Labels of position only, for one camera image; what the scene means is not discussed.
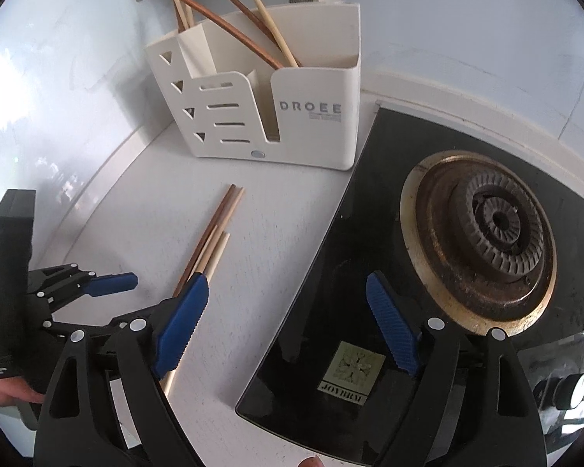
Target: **black glass stovetop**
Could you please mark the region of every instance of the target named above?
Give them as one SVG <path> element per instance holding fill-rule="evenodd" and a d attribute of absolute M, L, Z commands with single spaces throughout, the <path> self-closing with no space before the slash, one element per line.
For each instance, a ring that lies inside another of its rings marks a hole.
<path fill-rule="evenodd" d="M 383 340 L 366 303 L 366 278 L 380 270 L 396 293 L 417 300 L 429 315 L 445 316 L 409 260 L 399 209 L 411 169 L 450 149 L 478 152 L 509 167 L 529 185 L 551 223 L 558 251 L 556 288 L 540 320 L 511 338 L 515 349 L 584 330 L 584 199 L 486 142 L 381 109 L 312 267 L 238 402 L 240 416 L 347 462 L 370 465 L 377 458 L 407 408 L 414 381 L 396 366 Z M 341 367 L 339 375 L 333 372 L 337 357 L 351 367 L 350 374 L 343 375 Z M 378 375 L 372 376 L 368 395 L 360 386 L 332 384 L 347 376 L 359 383 L 352 372 L 371 372 L 370 366 L 378 367 Z M 528 375 L 529 368 L 524 369 Z"/>

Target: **white utensil holder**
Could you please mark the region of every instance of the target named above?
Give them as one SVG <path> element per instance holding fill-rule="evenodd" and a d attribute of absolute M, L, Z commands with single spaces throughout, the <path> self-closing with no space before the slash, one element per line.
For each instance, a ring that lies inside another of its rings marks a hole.
<path fill-rule="evenodd" d="M 308 3 L 269 11 L 303 67 L 274 71 L 201 21 L 146 49 L 171 113 L 195 156 L 347 170 L 359 122 L 359 6 Z M 286 64 L 241 12 L 223 18 Z"/>

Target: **human hand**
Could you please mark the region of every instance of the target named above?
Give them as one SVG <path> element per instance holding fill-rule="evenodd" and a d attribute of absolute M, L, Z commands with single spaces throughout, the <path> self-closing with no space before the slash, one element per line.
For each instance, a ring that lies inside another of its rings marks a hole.
<path fill-rule="evenodd" d="M 317 456 L 310 456 L 300 462 L 298 467 L 324 467 L 324 464 Z"/>
<path fill-rule="evenodd" d="M 22 377 L 0 379 L 0 406 L 15 405 L 16 399 L 42 404 L 44 396 L 28 386 Z"/>

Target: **stove knob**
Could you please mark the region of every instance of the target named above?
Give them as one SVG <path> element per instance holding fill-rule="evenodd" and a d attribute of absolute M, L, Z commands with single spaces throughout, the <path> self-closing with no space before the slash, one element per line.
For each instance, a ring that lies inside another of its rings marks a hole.
<path fill-rule="evenodd" d="M 571 374 L 561 379 L 554 391 L 554 406 L 559 411 L 575 409 L 584 400 L 584 374 Z"/>

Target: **burner cap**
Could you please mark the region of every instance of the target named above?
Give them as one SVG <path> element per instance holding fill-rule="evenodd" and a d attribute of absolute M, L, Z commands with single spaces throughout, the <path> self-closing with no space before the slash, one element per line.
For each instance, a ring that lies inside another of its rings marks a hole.
<path fill-rule="evenodd" d="M 543 255 L 543 227 L 523 188 L 506 174 L 484 169 L 458 182 L 450 221 L 469 262 L 489 279 L 512 283 Z"/>

